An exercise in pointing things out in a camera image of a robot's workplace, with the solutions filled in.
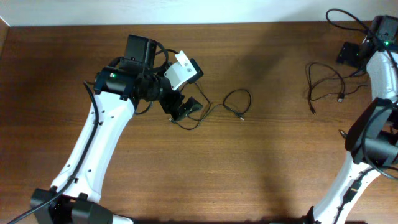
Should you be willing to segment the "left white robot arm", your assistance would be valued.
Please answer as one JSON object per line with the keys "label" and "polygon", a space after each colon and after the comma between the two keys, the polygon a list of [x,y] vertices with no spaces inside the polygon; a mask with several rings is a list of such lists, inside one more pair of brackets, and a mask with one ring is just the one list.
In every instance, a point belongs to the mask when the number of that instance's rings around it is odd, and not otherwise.
{"label": "left white robot arm", "polygon": [[30,205],[39,223],[132,223],[100,205],[104,177],[118,140],[140,101],[158,101],[174,121],[201,109],[179,88],[203,76],[183,52],[176,62],[154,65],[157,54],[167,54],[152,39],[130,35],[125,53],[105,66],[88,89],[90,112],[75,147],[48,190],[37,189]]}

